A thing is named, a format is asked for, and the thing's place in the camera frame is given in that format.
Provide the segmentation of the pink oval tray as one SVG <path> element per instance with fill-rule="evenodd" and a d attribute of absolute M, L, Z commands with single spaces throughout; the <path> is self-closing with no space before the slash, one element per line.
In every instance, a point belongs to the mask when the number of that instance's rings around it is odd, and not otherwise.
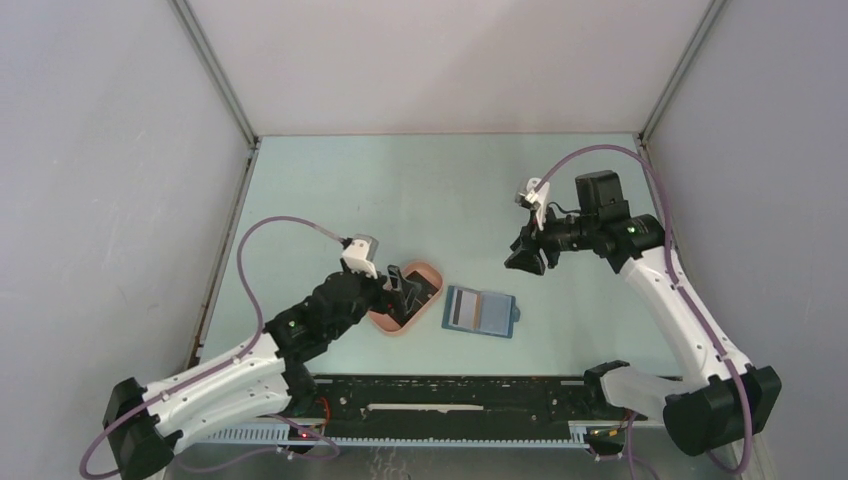
<path fill-rule="evenodd" d="M 438 302 L 441 300 L 445 289 L 445 280 L 442 273 L 433 265 L 425 261 L 412 261 L 403 267 L 399 267 L 402 274 L 419 270 L 426 278 L 439 287 L 437 296 L 424 308 L 409 315 L 407 312 L 396 312 L 394 315 L 383 315 L 369 311 L 367 318 L 378 331 L 384 335 L 398 337 L 405 335 L 410 330 L 417 328 L 425 322 L 425 319 L 435 312 Z"/>

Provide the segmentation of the gold credit card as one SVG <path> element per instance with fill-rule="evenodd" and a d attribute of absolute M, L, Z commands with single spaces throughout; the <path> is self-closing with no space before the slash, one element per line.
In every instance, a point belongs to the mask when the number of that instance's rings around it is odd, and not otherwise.
<path fill-rule="evenodd" d="M 472 327 L 473 331 L 478 331 L 479 328 L 480 328 L 480 317 L 481 317 L 482 302 L 483 302 L 482 298 L 483 298 L 482 293 L 477 292 L 476 295 L 475 295 L 475 300 L 474 300 L 474 310 L 473 310 L 472 323 L 471 323 L 471 327 Z"/>

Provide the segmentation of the blue card holder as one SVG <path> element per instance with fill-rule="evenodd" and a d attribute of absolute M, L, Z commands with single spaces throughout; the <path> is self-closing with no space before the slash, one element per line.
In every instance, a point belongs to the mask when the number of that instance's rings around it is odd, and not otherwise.
<path fill-rule="evenodd" d="M 450 324 L 453 297 L 456 289 L 465 289 L 482 293 L 483 302 L 480 317 L 480 328 L 478 331 L 460 329 Z M 521 311 L 517 305 L 516 298 L 512 295 L 490 291 L 479 291 L 451 285 L 448 287 L 445 299 L 442 327 L 444 329 L 463 333 L 509 339 L 514 335 L 514 326 L 520 321 L 520 316 Z"/>

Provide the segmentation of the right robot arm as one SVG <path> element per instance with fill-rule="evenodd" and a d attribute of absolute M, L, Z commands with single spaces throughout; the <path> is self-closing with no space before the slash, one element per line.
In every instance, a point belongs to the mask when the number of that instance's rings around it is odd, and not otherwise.
<path fill-rule="evenodd" d="M 672 380 L 625 361 L 588 369 L 585 411 L 606 418 L 622 408 L 659 420 L 689 456 L 761 433 L 782 389 L 777 372 L 754 366 L 718 326 L 659 220 L 631 214 L 615 172 L 580 175 L 575 186 L 579 209 L 562 215 L 549 203 L 549 183 L 531 178 L 518 189 L 516 202 L 530 217 L 505 267 L 543 275 L 564 252 L 593 252 L 640 296 L 681 371 Z"/>

